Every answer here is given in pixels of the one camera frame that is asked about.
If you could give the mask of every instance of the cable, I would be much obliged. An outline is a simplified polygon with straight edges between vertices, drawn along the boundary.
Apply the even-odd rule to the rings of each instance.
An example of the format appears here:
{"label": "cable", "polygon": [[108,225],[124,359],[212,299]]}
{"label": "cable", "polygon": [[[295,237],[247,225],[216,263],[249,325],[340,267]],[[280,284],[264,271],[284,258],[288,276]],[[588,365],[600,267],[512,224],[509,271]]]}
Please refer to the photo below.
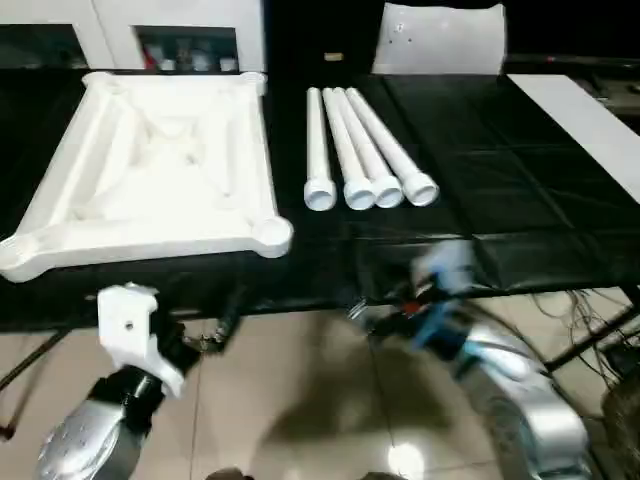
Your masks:
{"label": "cable", "polygon": [[598,290],[596,290],[595,288],[592,288],[591,290],[589,290],[591,293],[595,293],[596,295],[598,295],[599,297],[602,298],[606,298],[607,300],[609,300],[611,303],[615,303],[616,305],[620,305],[621,307],[628,307],[629,304],[625,303],[625,302],[621,302],[620,300],[616,300],[613,297],[610,297],[609,295],[606,295],[602,292],[599,292]]}
{"label": "cable", "polygon": [[[595,290],[593,290],[593,292],[597,295],[602,296],[603,298],[608,298],[606,295],[600,294],[600,292],[597,292]],[[589,334],[592,334],[593,333],[592,324],[594,321],[600,321],[604,324],[607,324],[607,321],[604,320],[595,311],[593,306],[589,303],[589,300],[587,298],[589,295],[589,292],[585,290],[577,290],[577,291],[566,291],[565,294],[569,297],[571,301],[571,305],[566,312],[560,315],[552,314],[547,310],[545,310],[544,308],[542,308],[538,298],[536,297],[536,294],[532,294],[531,299],[533,303],[536,305],[536,307],[538,308],[538,310],[540,311],[540,313],[542,313],[546,317],[562,321],[563,325],[568,330],[569,341],[571,342],[572,345],[575,345],[574,332],[577,328],[579,328],[580,323],[584,325],[584,327],[587,329]],[[566,323],[567,317],[569,317],[569,320],[570,320],[569,324]],[[622,341],[625,341],[625,335],[623,334],[623,332],[618,330],[618,333],[621,335]],[[578,358],[589,370],[591,370],[600,378],[602,378],[602,380],[607,385],[607,388],[611,388],[611,382],[618,380],[619,376],[617,372],[615,372],[611,368],[611,366],[608,364],[606,359],[602,358],[602,353],[596,347],[593,348],[593,351],[596,357],[596,362],[598,363],[598,368],[594,367],[582,355],[578,355]]]}

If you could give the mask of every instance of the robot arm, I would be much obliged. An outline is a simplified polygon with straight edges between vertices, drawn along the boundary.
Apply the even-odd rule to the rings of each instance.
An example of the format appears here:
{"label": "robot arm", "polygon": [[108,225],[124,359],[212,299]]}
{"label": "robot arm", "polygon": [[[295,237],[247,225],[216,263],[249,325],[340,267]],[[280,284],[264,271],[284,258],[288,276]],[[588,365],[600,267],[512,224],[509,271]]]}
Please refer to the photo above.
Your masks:
{"label": "robot arm", "polygon": [[[470,252],[464,241],[436,246],[412,264],[410,308],[352,320],[372,339],[401,336],[448,364],[484,419],[505,479],[591,478],[586,429],[537,355],[505,326],[454,315],[459,301],[451,296],[470,285]],[[352,312],[366,317],[362,308]]]}
{"label": "robot arm", "polygon": [[128,285],[98,295],[100,343],[120,367],[93,386],[45,440],[36,478],[126,480],[151,417],[166,395],[179,396],[199,352],[183,343],[181,324],[154,319],[153,292]]}

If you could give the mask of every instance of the pipe end cap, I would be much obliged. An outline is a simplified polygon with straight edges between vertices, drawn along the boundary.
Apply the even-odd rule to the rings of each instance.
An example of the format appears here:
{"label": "pipe end cap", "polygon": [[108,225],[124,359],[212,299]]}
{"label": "pipe end cap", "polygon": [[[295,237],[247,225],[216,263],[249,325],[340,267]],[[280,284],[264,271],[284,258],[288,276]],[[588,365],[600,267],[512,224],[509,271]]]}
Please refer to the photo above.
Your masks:
{"label": "pipe end cap", "polygon": [[373,182],[373,193],[376,196],[376,205],[380,208],[397,207],[404,200],[402,185],[393,175],[375,180]]}
{"label": "pipe end cap", "polygon": [[433,203],[438,197],[438,186],[426,173],[412,175],[404,182],[404,193],[416,207],[424,207]]}
{"label": "pipe end cap", "polygon": [[304,203],[316,212],[333,208],[336,197],[336,184],[328,178],[312,178],[304,185]]}
{"label": "pipe end cap", "polygon": [[367,210],[376,201],[373,185],[368,178],[351,180],[344,186],[344,199],[352,210]]}

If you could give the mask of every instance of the white tube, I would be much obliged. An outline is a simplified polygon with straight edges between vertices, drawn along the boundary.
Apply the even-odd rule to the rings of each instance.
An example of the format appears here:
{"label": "white tube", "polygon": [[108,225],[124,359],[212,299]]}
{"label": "white tube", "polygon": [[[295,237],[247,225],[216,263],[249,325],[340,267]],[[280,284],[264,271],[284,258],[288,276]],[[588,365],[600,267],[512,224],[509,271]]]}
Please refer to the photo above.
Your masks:
{"label": "white tube", "polygon": [[307,90],[307,183],[304,202],[311,210],[329,210],[336,203],[336,185],[331,180],[327,137],[322,116],[320,90]]}
{"label": "white tube", "polygon": [[438,186],[433,179],[420,171],[358,90],[349,88],[347,97],[367,128],[369,135],[384,154],[394,173],[402,181],[404,194],[409,201],[418,207],[433,202],[438,196]]}
{"label": "white tube", "polygon": [[347,126],[349,136],[360,156],[360,161],[364,166],[367,176],[373,183],[373,193],[376,196],[376,205],[381,208],[392,208],[398,206],[403,198],[402,186],[398,179],[391,175],[384,159],[378,153],[369,134],[364,129],[356,112],[353,111],[347,95],[343,88],[334,90],[342,119]]}
{"label": "white tube", "polygon": [[327,107],[329,126],[333,133],[333,141],[344,177],[344,199],[353,210],[371,208],[376,199],[373,186],[362,170],[358,155],[344,126],[335,94],[330,88],[325,88],[322,91],[322,96]]}

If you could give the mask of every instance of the black mat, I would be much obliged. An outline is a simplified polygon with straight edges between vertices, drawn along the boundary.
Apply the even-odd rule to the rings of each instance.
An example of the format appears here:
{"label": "black mat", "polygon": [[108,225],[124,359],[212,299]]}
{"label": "black mat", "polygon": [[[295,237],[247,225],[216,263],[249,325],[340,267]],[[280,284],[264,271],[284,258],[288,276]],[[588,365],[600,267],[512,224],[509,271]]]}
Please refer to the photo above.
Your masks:
{"label": "black mat", "polygon": [[[0,78],[4,169],[0,238],[17,227],[84,88],[79,72]],[[446,238],[473,241],[474,296],[640,283],[640,206],[504,77],[361,77],[354,85],[441,187],[435,204],[365,212],[342,199],[312,212],[306,179],[306,81],[272,80],[264,100],[276,196],[294,225],[289,254],[250,252],[50,271],[0,279],[0,331],[60,325],[95,308],[98,289],[134,281],[180,317],[215,315],[233,285],[246,313],[337,307],[346,295],[391,296],[379,272]],[[334,177],[340,175],[331,149]]]}

